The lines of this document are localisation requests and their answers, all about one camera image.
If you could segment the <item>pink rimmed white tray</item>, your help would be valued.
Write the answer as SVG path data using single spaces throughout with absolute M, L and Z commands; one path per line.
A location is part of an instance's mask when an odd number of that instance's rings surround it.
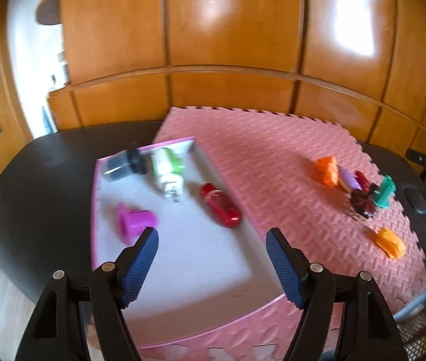
M 113 261 L 124 248 L 117 207 L 149 210 L 158 220 L 159 247 L 139 297 L 123 316 L 135 344 L 148 349 L 219 332 L 279 300 L 281 285 L 251 215 L 233 229 L 222 226 L 202 203 L 204 184 L 226 190 L 225 178 L 200 143 L 166 142 L 183 161 L 184 191 L 167 198 L 148 175 L 119 180 L 96 162 L 92 191 L 91 262 Z

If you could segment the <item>red angular block toy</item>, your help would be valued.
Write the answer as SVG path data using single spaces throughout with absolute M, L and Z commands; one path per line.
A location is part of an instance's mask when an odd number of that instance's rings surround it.
M 360 189 L 363 192 L 369 192 L 370 191 L 370 181 L 364 176 L 364 174 L 356 170 L 354 173 L 355 179 L 358 182 Z

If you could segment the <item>orange yellow toy car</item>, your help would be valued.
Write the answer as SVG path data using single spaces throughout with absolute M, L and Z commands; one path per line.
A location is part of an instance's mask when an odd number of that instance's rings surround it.
M 390 229 L 380 228 L 375 232 L 373 241 L 391 259 L 401 259 L 406 253 L 403 240 Z

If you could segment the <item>green white toy bottle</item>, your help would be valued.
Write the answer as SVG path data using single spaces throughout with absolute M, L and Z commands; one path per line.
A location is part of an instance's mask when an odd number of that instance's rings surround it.
M 169 147 L 159 147 L 150 155 L 154 184 L 165 198 L 178 202 L 184 189 L 184 163 Z

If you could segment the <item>magenta plastic cup toy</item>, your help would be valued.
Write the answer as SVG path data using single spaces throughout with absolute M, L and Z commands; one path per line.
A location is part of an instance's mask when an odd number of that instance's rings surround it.
M 129 210 L 120 202 L 116 209 L 116 222 L 121 241 L 131 245 L 147 227 L 158 225 L 158 217 L 150 210 Z

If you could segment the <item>pink foam puzzle mat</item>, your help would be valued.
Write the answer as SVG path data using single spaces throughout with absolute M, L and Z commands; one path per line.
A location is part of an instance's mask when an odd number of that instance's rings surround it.
M 154 147 L 192 137 L 204 148 L 228 185 L 223 190 L 251 215 L 262 236 L 278 227 L 307 258 L 329 270 L 354 276 L 367 270 L 392 312 L 426 289 L 425 253 L 398 200 L 366 220 L 351 208 L 347 193 L 321 184 L 316 159 L 333 155 L 339 164 L 380 183 L 379 169 L 356 139 L 328 122 L 274 113 L 225 108 L 172 108 Z M 391 259 L 375 245 L 380 228 L 405 245 Z M 284 293 L 270 306 L 219 332 L 148 349 L 148 360 L 280 360 L 301 313 Z

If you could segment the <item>orange block toy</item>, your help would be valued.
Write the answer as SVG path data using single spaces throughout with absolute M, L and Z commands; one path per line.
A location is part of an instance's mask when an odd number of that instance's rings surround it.
M 320 175 L 320 181 L 328 187 L 339 185 L 339 167 L 335 156 L 324 156 L 316 159 L 315 169 Z

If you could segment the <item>dark maroon spiky toy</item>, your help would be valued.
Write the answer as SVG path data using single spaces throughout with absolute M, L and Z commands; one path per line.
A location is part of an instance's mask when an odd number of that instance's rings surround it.
M 353 189 L 350 193 L 350 203 L 353 210 L 361 217 L 370 219 L 377 213 L 377 206 L 373 201 L 373 194 L 378 190 L 376 184 L 370 184 L 366 190 Z

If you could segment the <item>purple oval soap toy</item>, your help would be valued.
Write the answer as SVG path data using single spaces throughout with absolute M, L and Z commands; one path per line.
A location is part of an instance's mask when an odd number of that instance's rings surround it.
M 339 166 L 339 185 L 348 193 L 354 190 L 361 190 L 356 177 L 346 168 Z

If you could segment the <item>wooden wardrobe wall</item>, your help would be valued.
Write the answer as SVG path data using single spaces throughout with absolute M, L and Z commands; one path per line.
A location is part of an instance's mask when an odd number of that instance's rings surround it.
M 0 173 L 50 131 L 187 106 L 426 153 L 426 0 L 0 0 Z

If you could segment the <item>red toy car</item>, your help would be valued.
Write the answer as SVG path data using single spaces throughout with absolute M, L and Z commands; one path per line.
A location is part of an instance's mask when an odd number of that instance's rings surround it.
M 235 228 L 242 221 L 242 212 L 233 200 L 213 184 L 204 184 L 200 189 L 203 203 L 214 214 L 216 219 L 227 228 Z

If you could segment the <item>black leather massage table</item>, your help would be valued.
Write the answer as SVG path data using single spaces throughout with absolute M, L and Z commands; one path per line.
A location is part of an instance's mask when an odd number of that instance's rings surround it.
M 1 173 L 0 269 L 28 298 L 39 299 L 56 269 L 84 276 L 95 268 L 91 214 L 96 162 L 132 141 L 150 143 L 162 124 L 100 125 L 44 136 L 25 146 Z M 395 153 L 361 149 L 380 175 L 391 173 L 402 187 L 420 185 L 411 166 Z M 403 206 L 426 264 L 426 215 L 416 213 L 401 195 L 393 200 Z

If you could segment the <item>teal castle cup toy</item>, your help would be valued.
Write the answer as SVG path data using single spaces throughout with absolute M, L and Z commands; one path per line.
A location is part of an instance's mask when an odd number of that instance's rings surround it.
M 389 175 L 385 175 L 379 185 L 370 184 L 370 198 L 380 209 L 388 209 L 390 198 L 395 193 L 396 186 Z

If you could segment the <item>dark grey jar toy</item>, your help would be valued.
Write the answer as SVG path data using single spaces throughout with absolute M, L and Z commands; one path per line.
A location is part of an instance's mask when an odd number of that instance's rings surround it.
M 145 160 L 134 145 L 108 157 L 102 166 L 102 174 L 113 182 L 132 174 L 145 175 L 146 173 Z

